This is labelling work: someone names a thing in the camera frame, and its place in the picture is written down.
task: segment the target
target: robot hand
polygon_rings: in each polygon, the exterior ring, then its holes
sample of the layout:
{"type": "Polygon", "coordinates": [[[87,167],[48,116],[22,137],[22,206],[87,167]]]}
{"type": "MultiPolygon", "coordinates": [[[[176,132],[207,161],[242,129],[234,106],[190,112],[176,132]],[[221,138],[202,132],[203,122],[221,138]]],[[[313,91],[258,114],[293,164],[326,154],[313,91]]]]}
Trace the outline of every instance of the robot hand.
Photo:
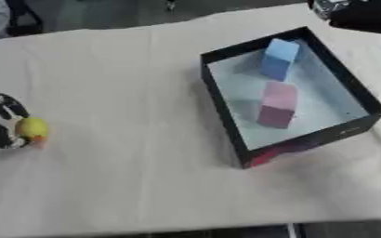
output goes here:
{"type": "Polygon", "coordinates": [[[15,99],[0,94],[0,148],[14,149],[26,146],[29,139],[14,134],[14,124],[18,118],[28,117],[26,109],[15,99]]]}

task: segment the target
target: pink cube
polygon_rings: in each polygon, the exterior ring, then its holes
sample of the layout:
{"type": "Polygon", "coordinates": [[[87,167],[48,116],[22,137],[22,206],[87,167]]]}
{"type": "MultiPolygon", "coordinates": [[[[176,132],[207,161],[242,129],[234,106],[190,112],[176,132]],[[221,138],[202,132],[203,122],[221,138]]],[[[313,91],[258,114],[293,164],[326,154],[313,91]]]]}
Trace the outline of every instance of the pink cube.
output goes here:
{"type": "Polygon", "coordinates": [[[287,128],[295,114],[297,89],[276,81],[267,82],[258,122],[263,126],[287,128]]]}

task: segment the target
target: blue cube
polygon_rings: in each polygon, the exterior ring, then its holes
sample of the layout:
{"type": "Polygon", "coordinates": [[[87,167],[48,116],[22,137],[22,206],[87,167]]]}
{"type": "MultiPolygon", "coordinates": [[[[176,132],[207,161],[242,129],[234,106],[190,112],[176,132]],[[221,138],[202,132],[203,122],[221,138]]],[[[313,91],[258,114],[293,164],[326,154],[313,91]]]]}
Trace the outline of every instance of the blue cube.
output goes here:
{"type": "Polygon", "coordinates": [[[264,52],[260,65],[261,73],[278,81],[284,81],[298,51],[297,43],[273,39],[264,52]]]}

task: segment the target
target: foam cube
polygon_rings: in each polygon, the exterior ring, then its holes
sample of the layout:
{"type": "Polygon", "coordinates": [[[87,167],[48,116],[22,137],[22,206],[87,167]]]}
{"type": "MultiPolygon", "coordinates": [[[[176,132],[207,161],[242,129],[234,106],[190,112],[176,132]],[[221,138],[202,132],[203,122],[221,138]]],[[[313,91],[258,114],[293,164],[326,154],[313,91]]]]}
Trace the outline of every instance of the foam cube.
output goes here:
{"type": "Polygon", "coordinates": [[[297,89],[277,81],[267,82],[258,116],[263,126],[287,128],[295,114],[297,89]]]}
{"type": "Polygon", "coordinates": [[[280,39],[271,40],[261,61],[261,73],[272,79],[284,81],[298,51],[297,43],[280,39]]]}

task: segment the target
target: table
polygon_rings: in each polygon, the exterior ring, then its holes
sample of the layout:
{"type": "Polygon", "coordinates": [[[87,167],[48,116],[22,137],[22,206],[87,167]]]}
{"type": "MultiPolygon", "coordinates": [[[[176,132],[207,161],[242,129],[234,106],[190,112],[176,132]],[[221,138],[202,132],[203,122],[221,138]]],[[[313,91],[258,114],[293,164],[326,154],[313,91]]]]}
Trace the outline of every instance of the table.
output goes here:
{"type": "Polygon", "coordinates": [[[0,91],[51,128],[42,150],[0,152],[0,236],[381,218],[381,121],[230,165],[199,55],[304,25],[381,100],[381,35],[330,28],[304,4],[0,40],[0,91]]]}

